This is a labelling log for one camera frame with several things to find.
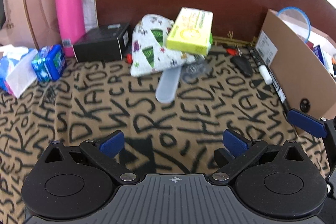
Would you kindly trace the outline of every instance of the tissue pack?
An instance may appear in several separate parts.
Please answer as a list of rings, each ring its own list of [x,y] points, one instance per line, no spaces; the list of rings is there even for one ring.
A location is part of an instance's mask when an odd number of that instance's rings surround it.
[[[211,47],[212,12],[182,8],[170,31],[166,47],[192,54],[207,55]]]
[[[40,49],[31,62],[39,82],[56,81],[67,66],[61,45]]]
[[[26,48],[22,51],[23,47],[12,45],[1,48],[5,49],[5,47],[6,52],[0,59],[0,88],[19,98],[36,79],[30,63],[37,50]]]

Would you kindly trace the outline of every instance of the transparent plastic lid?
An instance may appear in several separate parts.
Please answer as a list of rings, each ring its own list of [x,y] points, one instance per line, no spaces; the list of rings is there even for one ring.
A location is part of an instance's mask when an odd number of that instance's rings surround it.
[[[175,99],[181,75],[181,66],[167,69],[162,72],[157,85],[155,97],[162,104],[169,104]]]
[[[304,43],[308,42],[311,26],[305,12],[296,7],[286,7],[281,9],[277,16],[286,23]]]

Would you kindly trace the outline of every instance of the cardboard box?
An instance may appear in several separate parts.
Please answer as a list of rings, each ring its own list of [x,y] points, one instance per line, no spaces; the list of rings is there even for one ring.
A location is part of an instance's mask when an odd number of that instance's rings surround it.
[[[88,31],[73,45],[77,62],[116,61],[129,42],[129,23],[101,26]]]
[[[315,28],[312,32],[327,39],[330,50],[336,43]],[[280,18],[268,10],[261,33],[276,47],[269,67],[277,78],[291,108],[300,109],[300,102],[310,102],[308,114],[320,119],[336,115],[336,83],[318,57]]]

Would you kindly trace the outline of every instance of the label sticker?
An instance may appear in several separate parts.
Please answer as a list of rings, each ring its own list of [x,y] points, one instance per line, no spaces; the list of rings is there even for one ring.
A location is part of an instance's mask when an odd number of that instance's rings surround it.
[[[108,25],[107,29],[116,29],[116,28],[119,28],[119,27],[120,27],[120,24],[113,24],[113,25]]]
[[[268,38],[264,31],[261,31],[257,45],[255,46],[261,58],[267,66],[271,65],[278,49],[274,46],[272,41]]]
[[[62,40],[63,47],[69,48],[72,47],[71,40],[70,39],[63,39]]]
[[[124,34],[124,44],[125,44],[125,47],[128,43],[128,32],[126,31],[125,34]]]
[[[286,100],[286,96],[285,96],[285,94],[284,94],[284,92],[282,91],[281,88],[278,91],[278,95],[279,95],[279,98],[281,100],[281,103],[284,103],[284,101]]]

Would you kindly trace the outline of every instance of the blue gripper pad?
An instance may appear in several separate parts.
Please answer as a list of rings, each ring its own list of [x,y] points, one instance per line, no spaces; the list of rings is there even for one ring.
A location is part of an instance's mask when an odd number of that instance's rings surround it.
[[[287,120],[292,125],[303,129],[305,132],[308,132],[316,138],[325,138],[327,136],[327,132],[321,121],[310,115],[304,114],[295,108],[288,111]]]
[[[125,136],[120,130],[96,142],[97,149],[110,158],[114,158],[125,146]]]
[[[234,157],[238,157],[248,150],[252,142],[240,136],[237,132],[226,129],[223,133],[223,144]]]

